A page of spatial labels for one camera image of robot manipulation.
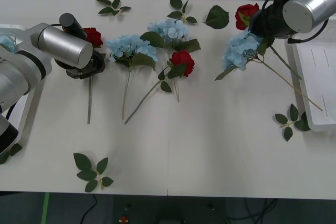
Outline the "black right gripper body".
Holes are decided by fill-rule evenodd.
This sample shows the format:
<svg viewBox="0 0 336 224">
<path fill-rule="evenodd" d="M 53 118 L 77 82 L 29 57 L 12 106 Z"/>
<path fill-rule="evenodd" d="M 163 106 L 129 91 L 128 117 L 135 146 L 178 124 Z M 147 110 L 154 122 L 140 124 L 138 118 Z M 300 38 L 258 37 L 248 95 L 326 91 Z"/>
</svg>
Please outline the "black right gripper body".
<svg viewBox="0 0 336 224">
<path fill-rule="evenodd" d="M 283 4 L 273 3 L 252 15 L 249 30 L 259 37 L 287 38 L 291 28 L 286 24 L 282 9 Z"/>
</svg>

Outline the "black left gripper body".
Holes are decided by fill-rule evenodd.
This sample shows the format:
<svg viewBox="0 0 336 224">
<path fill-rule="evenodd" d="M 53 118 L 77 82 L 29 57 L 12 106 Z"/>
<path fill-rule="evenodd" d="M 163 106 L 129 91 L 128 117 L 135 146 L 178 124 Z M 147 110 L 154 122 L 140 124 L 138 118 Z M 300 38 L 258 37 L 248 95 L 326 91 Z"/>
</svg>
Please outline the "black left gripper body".
<svg viewBox="0 0 336 224">
<path fill-rule="evenodd" d="M 66 74 L 73 79 L 86 79 L 102 73 L 106 67 L 105 53 L 94 50 L 89 63 L 82 69 L 74 68 L 66 70 Z"/>
</svg>

